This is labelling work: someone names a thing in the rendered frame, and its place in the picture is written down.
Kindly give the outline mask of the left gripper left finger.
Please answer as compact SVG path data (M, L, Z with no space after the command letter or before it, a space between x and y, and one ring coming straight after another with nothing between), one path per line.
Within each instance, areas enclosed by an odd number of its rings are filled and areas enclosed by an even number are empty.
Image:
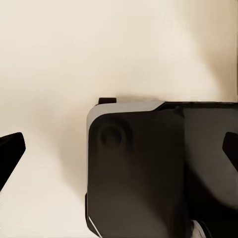
M0 191L26 151L21 132L0 137Z

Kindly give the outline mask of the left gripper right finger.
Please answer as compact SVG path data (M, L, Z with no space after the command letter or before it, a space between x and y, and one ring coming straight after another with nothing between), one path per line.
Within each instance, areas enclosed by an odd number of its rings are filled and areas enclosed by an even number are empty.
M227 132L222 149L238 172L238 134Z

